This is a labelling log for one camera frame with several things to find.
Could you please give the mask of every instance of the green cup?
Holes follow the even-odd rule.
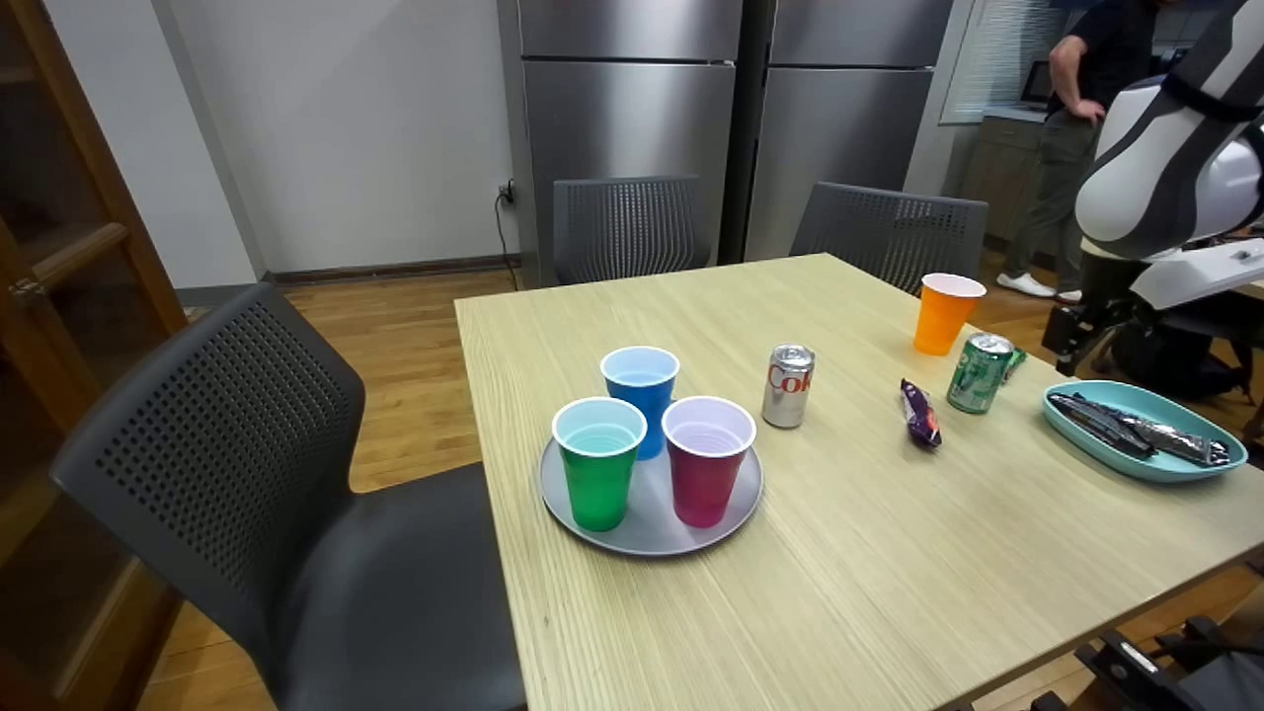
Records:
[[[643,414],[624,397],[574,397],[552,414],[569,508],[581,529],[604,534],[624,521],[643,429]]]

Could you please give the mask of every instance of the chair backrest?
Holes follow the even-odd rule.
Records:
[[[120,377],[51,480],[269,666],[287,585],[350,502],[360,409],[360,375],[258,284]]]
[[[673,273],[712,260],[695,177],[552,182],[552,273],[560,284]]]
[[[816,182],[791,252],[832,252],[906,292],[923,273],[978,276],[986,200]]]

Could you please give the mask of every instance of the beige table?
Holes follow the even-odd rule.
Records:
[[[1264,472],[1161,489],[1039,419],[1027,360],[993,414],[944,402],[953,356],[910,348],[915,300],[832,255],[458,300],[494,526],[535,705],[940,705],[1264,541]],[[665,342],[678,392],[758,409],[765,351],[802,338],[802,429],[758,429],[765,502],[728,545],[624,560],[539,498],[550,414],[597,360]],[[906,441],[895,377],[944,409]]]

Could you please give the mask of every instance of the blue cup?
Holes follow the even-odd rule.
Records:
[[[656,459],[665,451],[665,409],[673,402],[678,360],[668,348],[615,348],[602,360],[602,377],[611,397],[628,397],[648,429],[636,459]]]

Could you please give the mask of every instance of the person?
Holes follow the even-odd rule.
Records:
[[[1001,288],[1036,300],[1081,300],[1076,189],[1093,164],[1097,127],[1123,85],[1153,72],[1153,19],[1164,0],[1097,0],[1051,47],[1051,114],[1043,123],[1043,182],[1022,217]],[[1059,288],[1030,276],[1036,250],[1055,250]]]

